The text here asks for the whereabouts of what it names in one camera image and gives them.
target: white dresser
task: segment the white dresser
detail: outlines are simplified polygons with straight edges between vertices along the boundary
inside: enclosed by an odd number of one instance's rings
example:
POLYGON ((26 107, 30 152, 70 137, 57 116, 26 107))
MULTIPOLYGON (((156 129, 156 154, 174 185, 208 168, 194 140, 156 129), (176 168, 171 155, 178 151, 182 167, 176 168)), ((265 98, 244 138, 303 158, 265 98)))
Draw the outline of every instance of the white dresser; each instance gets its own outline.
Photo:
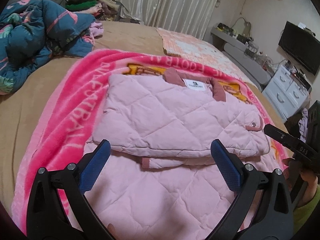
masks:
POLYGON ((305 106, 309 99, 306 88, 299 86, 282 65, 262 94, 270 101, 283 122, 305 106))

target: green cloth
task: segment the green cloth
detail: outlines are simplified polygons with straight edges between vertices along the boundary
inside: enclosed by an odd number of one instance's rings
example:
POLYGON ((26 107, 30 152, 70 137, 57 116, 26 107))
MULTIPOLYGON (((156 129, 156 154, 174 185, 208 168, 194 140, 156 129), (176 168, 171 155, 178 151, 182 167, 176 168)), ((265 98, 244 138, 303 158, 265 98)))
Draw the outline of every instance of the green cloth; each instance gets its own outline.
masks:
POLYGON ((81 10, 87 10, 97 4, 97 1, 89 1, 89 2, 83 2, 79 4, 70 4, 66 5, 66 9, 70 12, 73 11, 81 11, 81 10))
POLYGON ((308 204, 306 204, 300 208, 296 208, 293 211, 293 230, 294 230, 294 233, 298 232, 298 230, 308 220, 311 213, 316 208, 319 200, 320 200, 320 187, 318 186, 314 198, 308 204))

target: white curtain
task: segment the white curtain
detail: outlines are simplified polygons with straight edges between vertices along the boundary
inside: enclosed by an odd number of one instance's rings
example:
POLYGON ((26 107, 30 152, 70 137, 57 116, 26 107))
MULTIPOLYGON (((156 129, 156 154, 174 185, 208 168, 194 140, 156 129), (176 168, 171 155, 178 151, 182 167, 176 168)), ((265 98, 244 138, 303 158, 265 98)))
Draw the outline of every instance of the white curtain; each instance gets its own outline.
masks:
POLYGON ((122 17, 142 20, 146 25, 190 34, 202 39, 216 0, 118 0, 122 17))

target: blue gripper pad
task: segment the blue gripper pad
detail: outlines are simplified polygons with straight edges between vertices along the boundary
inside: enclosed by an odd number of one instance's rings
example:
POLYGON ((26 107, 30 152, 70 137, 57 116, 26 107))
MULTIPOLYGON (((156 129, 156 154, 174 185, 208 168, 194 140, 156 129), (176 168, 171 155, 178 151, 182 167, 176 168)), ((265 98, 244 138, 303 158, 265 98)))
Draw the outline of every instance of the blue gripper pad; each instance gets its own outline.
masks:
POLYGON ((100 172, 106 164, 111 152, 110 143, 107 140, 103 140, 94 152, 95 155, 80 175, 79 189, 82 195, 86 191, 92 189, 100 172))
POLYGON ((242 172, 241 170, 237 169, 231 161, 231 153, 227 151, 227 149, 218 139, 212 141, 210 150, 211 156, 218 166, 218 169, 221 172, 229 189, 234 192, 240 192, 242 172))

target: hand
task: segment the hand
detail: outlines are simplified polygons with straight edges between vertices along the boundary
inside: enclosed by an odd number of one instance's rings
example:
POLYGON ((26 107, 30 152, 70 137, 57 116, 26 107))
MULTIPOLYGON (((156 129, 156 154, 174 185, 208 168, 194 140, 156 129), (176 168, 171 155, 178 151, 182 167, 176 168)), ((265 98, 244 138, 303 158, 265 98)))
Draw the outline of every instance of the hand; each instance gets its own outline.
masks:
MULTIPOLYGON (((292 158, 287 158, 287 159, 283 159, 282 163, 286 166, 289 166, 289 162, 292 162, 292 161, 296 162, 296 160, 294 160, 292 158)), ((291 191, 293 185, 291 185, 290 181, 288 180, 289 168, 286 168, 284 170, 283 175, 286 179, 289 190, 291 191)), ((317 187, 318 187, 318 177, 313 171, 307 170, 307 169, 301 169, 300 176, 304 181, 308 182, 308 187, 307 187, 303 197, 299 201, 297 207, 302 207, 302 206, 308 204, 314 198, 316 191, 317 191, 317 187)))
POLYGON ((113 235, 113 237, 116 239, 116 240, 120 240, 120 238, 117 236, 117 234, 116 234, 116 229, 115 229, 115 227, 113 226, 113 224, 109 224, 108 226, 107 226, 107 229, 108 229, 108 231, 110 232, 110 234, 112 234, 113 235))

